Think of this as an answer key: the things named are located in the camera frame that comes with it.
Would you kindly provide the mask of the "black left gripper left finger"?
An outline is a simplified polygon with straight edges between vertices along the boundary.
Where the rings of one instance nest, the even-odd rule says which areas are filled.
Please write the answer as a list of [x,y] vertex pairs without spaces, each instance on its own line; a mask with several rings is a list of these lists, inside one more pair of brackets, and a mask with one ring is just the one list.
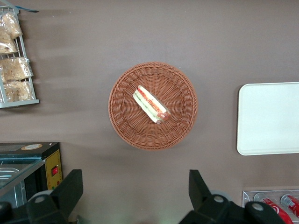
[[38,193],[26,204],[31,224],[67,224],[83,195],[82,170],[72,170],[50,194]]

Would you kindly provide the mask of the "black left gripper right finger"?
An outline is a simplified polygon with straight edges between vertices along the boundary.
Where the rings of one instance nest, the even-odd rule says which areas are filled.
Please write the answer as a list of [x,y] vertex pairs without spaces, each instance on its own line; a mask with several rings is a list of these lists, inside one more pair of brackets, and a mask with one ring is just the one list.
[[181,224],[243,224],[243,208],[225,196],[212,194],[197,170],[189,171],[189,198],[193,210]]

